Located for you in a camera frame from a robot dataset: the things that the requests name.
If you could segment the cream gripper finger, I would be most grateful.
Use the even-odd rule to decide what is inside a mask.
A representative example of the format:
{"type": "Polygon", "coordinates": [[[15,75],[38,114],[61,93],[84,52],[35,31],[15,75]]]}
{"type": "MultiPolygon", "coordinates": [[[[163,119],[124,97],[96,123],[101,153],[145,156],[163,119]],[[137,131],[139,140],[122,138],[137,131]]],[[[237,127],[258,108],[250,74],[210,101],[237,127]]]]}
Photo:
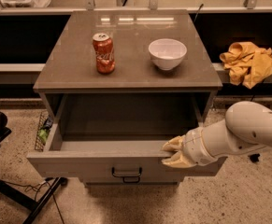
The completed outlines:
{"type": "Polygon", "coordinates": [[[184,156],[180,151],[172,155],[170,158],[163,159],[162,164],[171,168],[191,168],[196,165],[194,161],[184,156]]]}
{"type": "Polygon", "coordinates": [[[162,150],[163,151],[170,151],[170,152],[182,150],[183,139],[184,139],[184,136],[176,136],[176,137],[170,139],[165,144],[163,144],[162,150]]]}

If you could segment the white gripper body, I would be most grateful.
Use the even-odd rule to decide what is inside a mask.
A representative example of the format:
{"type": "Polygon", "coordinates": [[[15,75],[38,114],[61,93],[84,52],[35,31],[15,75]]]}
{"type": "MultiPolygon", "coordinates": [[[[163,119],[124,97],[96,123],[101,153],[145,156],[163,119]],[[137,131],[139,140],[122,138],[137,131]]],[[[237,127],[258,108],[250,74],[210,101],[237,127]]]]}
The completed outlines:
{"type": "Polygon", "coordinates": [[[182,154],[191,167],[206,166],[218,160],[207,151],[202,131],[201,127],[195,128],[188,131],[182,138],[182,154]]]}

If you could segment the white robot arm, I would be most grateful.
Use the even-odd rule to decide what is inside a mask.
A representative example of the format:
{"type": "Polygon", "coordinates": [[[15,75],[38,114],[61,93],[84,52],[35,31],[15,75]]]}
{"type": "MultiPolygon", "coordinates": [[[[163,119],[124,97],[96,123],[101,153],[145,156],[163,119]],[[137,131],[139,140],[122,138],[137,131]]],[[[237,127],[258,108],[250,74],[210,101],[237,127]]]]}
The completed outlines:
{"type": "Polygon", "coordinates": [[[172,168],[206,166],[222,157],[250,154],[265,147],[272,147],[272,110],[243,101],[231,105],[223,120],[166,142],[162,150],[173,155],[162,164],[172,168]]]}

